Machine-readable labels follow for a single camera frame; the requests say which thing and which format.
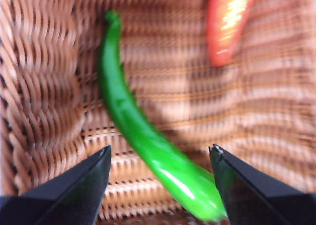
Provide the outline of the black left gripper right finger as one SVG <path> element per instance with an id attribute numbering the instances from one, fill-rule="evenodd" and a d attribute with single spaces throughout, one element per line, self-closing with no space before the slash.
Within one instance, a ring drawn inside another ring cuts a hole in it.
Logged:
<path id="1" fill-rule="evenodd" d="M 316 195 L 273 178 L 218 144 L 209 148 L 215 184 L 232 225 L 314 225 Z"/>

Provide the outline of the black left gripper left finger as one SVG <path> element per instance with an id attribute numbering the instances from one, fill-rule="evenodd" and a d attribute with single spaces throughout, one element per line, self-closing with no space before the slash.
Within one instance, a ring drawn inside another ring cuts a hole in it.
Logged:
<path id="1" fill-rule="evenodd" d="M 19 196 L 0 197 L 2 225 L 92 225 L 96 222 L 111 165 L 103 147 L 76 166 Z"/>

